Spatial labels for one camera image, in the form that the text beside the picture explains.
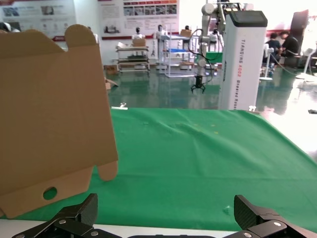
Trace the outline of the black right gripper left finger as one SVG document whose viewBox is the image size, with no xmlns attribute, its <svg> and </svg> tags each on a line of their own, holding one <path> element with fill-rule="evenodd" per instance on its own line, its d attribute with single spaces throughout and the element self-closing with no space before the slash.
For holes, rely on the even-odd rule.
<svg viewBox="0 0 317 238">
<path fill-rule="evenodd" d="M 63 207 L 53 218 L 22 231 L 15 238 L 116 238 L 93 227 L 98 214 L 98 195 L 91 193 L 82 203 Z"/>
</svg>

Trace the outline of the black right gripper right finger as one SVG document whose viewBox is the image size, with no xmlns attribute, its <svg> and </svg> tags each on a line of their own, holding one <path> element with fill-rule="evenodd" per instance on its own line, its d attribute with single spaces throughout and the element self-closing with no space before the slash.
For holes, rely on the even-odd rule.
<svg viewBox="0 0 317 238">
<path fill-rule="evenodd" d="M 229 238 L 316 238 L 317 234 L 285 220 L 272 209 L 253 205 L 242 195 L 234 197 L 234 218 L 241 231 Z"/>
</svg>

